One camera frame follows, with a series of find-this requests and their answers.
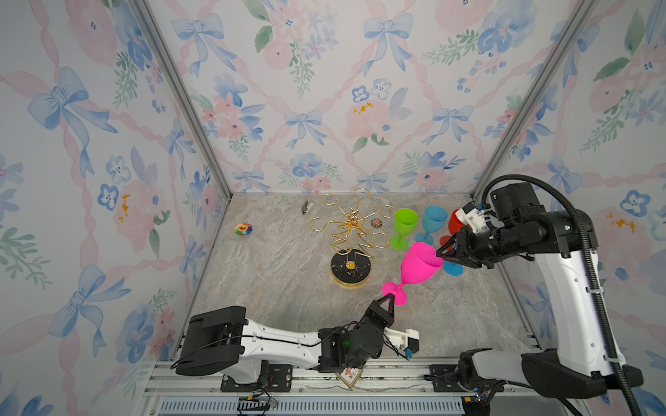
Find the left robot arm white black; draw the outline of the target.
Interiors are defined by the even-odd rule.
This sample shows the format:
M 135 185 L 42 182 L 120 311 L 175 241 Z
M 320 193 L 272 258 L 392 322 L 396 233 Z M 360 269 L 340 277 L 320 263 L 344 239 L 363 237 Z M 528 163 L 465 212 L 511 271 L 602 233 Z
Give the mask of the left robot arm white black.
M 227 371 L 240 383 L 258 380 L 265 365 L 291 365 L 320 373 L 362 369 L 381 357 L 385 348 L 409 360 L 418 351 L 418 335 L 394 331 L 395 297 L 373 300 L 358 321 L 292 332 L 274 329 L 246 317 L 246 308 L 232 306 L 190 319 L 180 358 L 172 365 L 178 375 L 205 376 Z

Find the light blue wine glass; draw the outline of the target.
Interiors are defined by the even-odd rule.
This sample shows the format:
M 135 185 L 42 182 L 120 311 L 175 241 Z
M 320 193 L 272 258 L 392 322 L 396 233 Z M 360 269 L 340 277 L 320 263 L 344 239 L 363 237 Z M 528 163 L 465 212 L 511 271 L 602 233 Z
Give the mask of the light blue wine glass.
M 434 234 L 444 227 L 448 218 L 449 213 L 443 207 L 427 207 L 422 218 L 424 232 L 418 233 L 415 236 L 415 241 L 433 246 L 435 242 Z

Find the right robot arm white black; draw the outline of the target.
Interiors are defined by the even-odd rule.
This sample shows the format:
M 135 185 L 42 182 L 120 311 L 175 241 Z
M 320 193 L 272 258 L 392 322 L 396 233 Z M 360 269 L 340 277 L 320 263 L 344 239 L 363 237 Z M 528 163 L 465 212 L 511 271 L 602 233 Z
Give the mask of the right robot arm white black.
M 552 185 L 519 174 L 493 180 L 482 199 L 456 212 L 461 228 L 437 257 L 469 269 L 492 269 L 511 258 L 533 263 L 543 278 L 546 318 L 555 323 L 557 340 L 552 348 L 530 353 L 468 350 L 456 371 L 433 374 L 433 383 L 476 391 L 480 405 L 513 384 L 557 400 L 617 390 L 635 407 L 643 373 L 626 362 L 613 334 L 591 217 Z

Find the cyan wine glass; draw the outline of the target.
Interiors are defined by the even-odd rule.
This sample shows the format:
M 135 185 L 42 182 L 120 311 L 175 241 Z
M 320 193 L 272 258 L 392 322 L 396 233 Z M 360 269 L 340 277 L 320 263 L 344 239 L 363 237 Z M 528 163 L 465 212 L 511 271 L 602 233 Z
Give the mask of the cyan wine glass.
M 453 277 L 459 277 L 464 273 L 464 267 L 457 263 L 445 262 L 443 264 L 443 269 L 447 274 Z

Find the red wine glass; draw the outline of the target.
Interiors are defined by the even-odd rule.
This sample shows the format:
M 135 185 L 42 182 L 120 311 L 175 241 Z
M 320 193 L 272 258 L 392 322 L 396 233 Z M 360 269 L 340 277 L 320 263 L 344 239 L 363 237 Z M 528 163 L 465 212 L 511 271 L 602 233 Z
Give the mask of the red wine glass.
M 464 218 L 464 211 L 460 208 L 455 210 L 451 214 L 451 218 L 449 220 L 449 223 L 447 224 L 447 229 L 449 230 L 449 233 L 447 235 L 444 235 L 440 238 L 440 245 L 445 245 L 447 242 L 454 237 L 454 235 L 461 230 L 461 228 L 467 226 L 467 223 L 463 220 Z

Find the green wine glass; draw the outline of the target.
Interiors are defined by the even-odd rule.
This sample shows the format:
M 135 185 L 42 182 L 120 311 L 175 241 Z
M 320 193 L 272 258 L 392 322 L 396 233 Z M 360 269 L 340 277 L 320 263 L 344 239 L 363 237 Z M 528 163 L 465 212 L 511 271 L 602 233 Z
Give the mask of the green wine glass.
M 395 212 L 394 229 L 396 235 L 390 239 L 390 246 L 396 251 L 408 249 L 408 235 L 413 232 L 419 222 L 418 214 L 409 208 L 401 208 Z

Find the magenta wine glass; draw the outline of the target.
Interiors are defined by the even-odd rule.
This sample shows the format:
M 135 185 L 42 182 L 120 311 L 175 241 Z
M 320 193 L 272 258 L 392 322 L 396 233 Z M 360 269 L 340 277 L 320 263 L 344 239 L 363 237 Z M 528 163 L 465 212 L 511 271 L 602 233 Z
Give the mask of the magenta wine glass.
M 384 296 L 392 295 L 396 306 L 408 303 L 405 291 L 407 285 L 416 285 L 426 282 L 443 267 L 443 259 L 436 255 L 436 249 L 425 243 L 414 243 L 402 260 L 400 284 L 383 284 Z

